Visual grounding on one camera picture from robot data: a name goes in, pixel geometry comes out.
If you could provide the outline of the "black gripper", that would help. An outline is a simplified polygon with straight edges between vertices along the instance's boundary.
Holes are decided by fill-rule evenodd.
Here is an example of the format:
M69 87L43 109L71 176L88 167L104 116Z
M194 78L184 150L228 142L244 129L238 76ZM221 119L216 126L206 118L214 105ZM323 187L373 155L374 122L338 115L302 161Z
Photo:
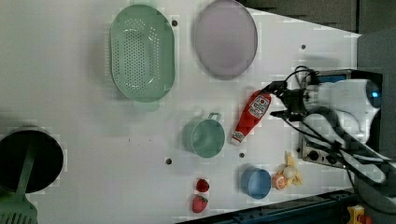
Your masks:
M262 93L274 94L275 96L283 94L282 102L289 110L273 111L270 115L288 121L302 121L304 116L301 114L306 112L304 101L308 99L308 96L305 94L305 89L287 90L287 88L288 83L281 80L273 81L261 89Z

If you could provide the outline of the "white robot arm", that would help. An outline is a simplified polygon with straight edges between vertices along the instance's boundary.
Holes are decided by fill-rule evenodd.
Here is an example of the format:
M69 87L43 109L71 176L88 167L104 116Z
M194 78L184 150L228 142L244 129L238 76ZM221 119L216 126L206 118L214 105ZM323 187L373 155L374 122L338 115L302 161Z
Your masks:
M288 81L274 81L262 89L285 106L271 115L287 124L298 122L303 139L342 164L349 177L355 176L387 201L384 208L370 208L388 216L395 214L395 158L380 153L367 142L372 123L385 113L387 130L395 124L395 30L393 28L357 38L357 67L318 71L301 66L305 73L300 87L290 90Z

